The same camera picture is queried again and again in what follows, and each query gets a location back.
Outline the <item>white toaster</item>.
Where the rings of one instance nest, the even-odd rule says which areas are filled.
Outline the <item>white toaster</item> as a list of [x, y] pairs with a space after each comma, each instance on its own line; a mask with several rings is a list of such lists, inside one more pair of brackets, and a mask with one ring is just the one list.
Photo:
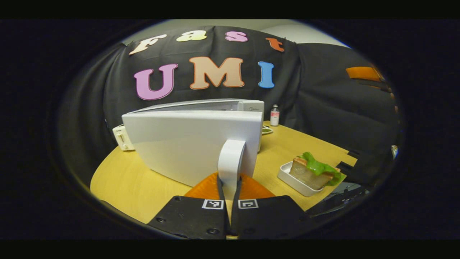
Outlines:
[[118, 125], [117, 127], [113, 128], [112, 131], [115, 140], [122, 151], [135, 150], [124, 124]]

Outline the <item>white food tray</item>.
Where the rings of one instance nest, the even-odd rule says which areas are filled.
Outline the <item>white food tray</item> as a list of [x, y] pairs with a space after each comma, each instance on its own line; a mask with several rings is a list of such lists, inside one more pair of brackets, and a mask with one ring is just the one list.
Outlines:
[[303, 195], [304, 197], [311, 197], [320, 193], [324, 188], [314, 190], [309, 185], [304, 184], [299, 179], [295, 178], [290, 174], [293, 162], [290, 161], [280, 166], [277, 177], [289, 185], [292, 189]]

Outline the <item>lettuce bread sandwich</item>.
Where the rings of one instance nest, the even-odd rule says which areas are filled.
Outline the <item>lettuce bread sandwich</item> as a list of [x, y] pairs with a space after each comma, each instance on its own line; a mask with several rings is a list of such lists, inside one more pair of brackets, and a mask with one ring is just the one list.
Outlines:
[[289, 174], [313, 190], [335, 186], [346, 178], [340, 169], [318, 161], [309, 151], [294, 157], [292, 162]]

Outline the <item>white microwave oven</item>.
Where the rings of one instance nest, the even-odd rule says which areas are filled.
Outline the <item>white microwave oven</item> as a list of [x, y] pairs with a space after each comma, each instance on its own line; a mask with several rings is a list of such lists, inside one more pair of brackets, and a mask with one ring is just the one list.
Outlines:
[[214, 172], [224, 173], [220, 158], [225, 143], [243, 144], [243, 152], [229, 166], [236, 169], [228, 182], [240, 174], [252, 177], [262, 137], [261, 100], [206, 99], [153, 105], [122, 115], [134, 150], [155, 172], [196, 186]]

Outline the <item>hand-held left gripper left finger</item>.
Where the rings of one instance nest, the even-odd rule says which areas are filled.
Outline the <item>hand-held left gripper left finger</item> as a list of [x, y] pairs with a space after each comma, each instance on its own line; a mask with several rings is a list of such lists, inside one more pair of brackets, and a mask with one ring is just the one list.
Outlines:
[[148, 225], [186, 239], [226, 239], [231, 227], [218, 173], [207, 176], [186, 194], [172, 197]]

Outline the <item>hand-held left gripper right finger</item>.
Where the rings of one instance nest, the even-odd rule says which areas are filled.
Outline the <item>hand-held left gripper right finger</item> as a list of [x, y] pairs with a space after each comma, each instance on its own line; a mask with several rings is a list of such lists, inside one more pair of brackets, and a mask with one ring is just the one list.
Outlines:
[[290, 196], [276, 196], [242, 174], [231, 212], [238, 239], [293, 239], [314, 229], [314, 220]]

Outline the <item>black backdrop cloth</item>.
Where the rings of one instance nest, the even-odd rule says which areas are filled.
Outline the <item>black backdrop cloth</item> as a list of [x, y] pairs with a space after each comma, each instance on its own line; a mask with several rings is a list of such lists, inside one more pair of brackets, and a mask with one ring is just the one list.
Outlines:
[[122, 115], [150, 105], [201, 99], [255, 99], [265, 120], [355, 151], [351, 177], [368, 182], [401, 143], [401, 116], [386, 92], [346, 69], [370, 66], [357, 51], [305, 25], [261, 31], [188, 24], [134, 34], [88, 62], [71, 82], [58, 115], [64, 159], [86, 185], [115, 148]]

